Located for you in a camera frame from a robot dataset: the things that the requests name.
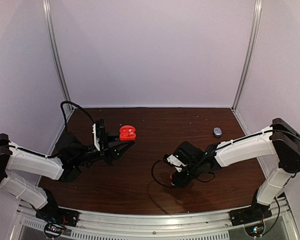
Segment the red earbud charging case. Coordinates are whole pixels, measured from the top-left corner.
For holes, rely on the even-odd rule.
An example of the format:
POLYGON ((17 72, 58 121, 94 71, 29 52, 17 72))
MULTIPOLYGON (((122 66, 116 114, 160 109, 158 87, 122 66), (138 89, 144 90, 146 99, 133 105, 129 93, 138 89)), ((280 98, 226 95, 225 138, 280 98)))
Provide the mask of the red earbud charging case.
POLYGON ((119 130, 120 141, 135 141, 137 138, 136 128, 132 125, 124 125, 119 130))

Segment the grey oval puck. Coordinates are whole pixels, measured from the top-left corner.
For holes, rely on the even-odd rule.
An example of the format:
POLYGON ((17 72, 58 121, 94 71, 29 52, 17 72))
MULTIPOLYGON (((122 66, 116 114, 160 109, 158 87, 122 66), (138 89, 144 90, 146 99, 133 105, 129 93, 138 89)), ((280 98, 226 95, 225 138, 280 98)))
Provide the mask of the grey oval puck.
POLYGON ((223 135, 223 132, 222 132, 222 130, 219 127, 214 127, 213 128, 213 135, 216 138, 220 138, 223 135))

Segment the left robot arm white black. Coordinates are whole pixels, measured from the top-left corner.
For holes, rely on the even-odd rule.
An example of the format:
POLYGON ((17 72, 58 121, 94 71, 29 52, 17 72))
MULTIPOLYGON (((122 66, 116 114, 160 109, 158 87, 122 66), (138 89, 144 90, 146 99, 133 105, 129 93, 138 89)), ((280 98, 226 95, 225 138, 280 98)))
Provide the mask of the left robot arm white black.
POLYGON ((119 159, 133 146, 135 132, 93 135, 93 144, 82 144, 73 133, 64 133, 56 143, 57 153, 44 155, 17 145, 5 133, 0 134, 0 189, 28 202, 51 222, 62 218, 62 211, 51 191, 40 188, 14 173, 15 170, 33 173, 62 183, 74 182, 95 162, 107 165, 119 159))

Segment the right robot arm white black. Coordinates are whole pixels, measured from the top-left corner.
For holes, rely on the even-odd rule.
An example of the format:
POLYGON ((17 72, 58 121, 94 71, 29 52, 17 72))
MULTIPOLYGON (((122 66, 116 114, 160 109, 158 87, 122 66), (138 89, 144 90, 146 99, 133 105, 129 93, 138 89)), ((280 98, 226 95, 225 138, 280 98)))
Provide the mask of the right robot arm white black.
POLYGON ((205 150, 184 141, 166 160, 175 168, 171 185, 184 188, 202 174, 272 155, 278 157, 278 164, 257 189, 254 204, 246 210, 248 219, 256 221, 290 178, 300 172, 300 134, 283 119, 275 118, 270 126, 256 133, 210 144, 205 150))

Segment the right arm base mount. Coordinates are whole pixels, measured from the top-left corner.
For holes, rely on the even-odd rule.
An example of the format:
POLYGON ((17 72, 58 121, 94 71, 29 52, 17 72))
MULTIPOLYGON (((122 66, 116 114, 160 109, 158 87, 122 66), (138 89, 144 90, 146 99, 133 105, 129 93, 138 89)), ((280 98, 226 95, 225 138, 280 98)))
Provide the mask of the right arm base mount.
POLYGON ((263 205, 254 198, 248 207, 231 210, 229 217, 233 227, 243 225, 245 233, 251 238, 259 238, 266 231, 265 218, 271 217, 270 205, 263 205))

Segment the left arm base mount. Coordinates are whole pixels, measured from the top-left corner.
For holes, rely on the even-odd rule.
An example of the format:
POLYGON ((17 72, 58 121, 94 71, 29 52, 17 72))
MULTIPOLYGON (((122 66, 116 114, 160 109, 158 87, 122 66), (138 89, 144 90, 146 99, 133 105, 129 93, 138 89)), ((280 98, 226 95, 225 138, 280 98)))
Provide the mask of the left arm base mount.
POLYGON ((36 212, 35 216, 46 222, 43 233, 48 239, 59 238, 67 227, 76 227, 79 212, 76 210, 59 207, 53 195, 47 197, 47 204, 42 208, 31 207, 36 212))

